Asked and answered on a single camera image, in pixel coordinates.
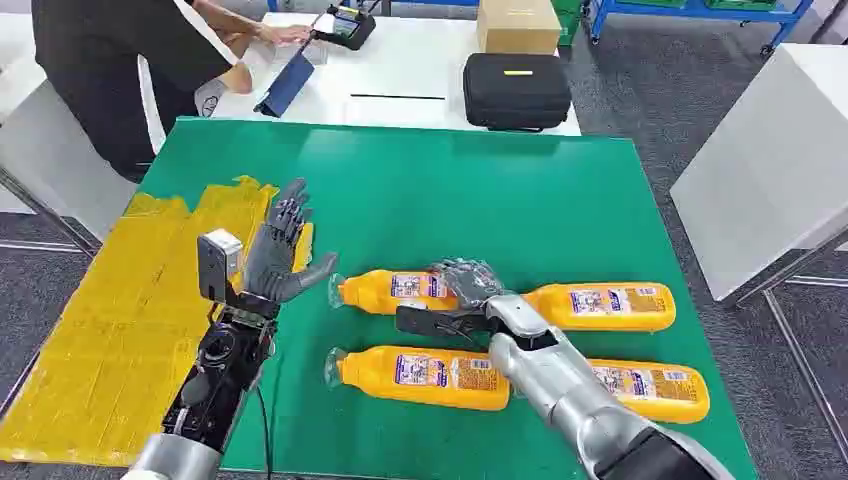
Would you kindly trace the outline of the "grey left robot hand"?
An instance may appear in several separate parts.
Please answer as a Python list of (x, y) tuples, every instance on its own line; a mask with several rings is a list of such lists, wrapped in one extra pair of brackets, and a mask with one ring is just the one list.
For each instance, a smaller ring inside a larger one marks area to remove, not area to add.
[(318, 262), (296, 272), (296, 247), (312, 210), (306, 206), (306, 180), (292, 180), (272, 203), (248, 252), (243, 287), (276, 304), (284, 304), (330, 276), (338, 261), (328, 252)]

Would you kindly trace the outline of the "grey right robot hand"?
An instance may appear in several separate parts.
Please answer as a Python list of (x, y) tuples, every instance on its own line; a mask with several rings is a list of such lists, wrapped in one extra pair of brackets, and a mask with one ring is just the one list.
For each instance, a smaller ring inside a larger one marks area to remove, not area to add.
[(430, 269), (445, 280), (462, 310), (479, 309), (491, 297), (507, 291), (491, 266), (483, 260), (445, 258), (433, 263)]

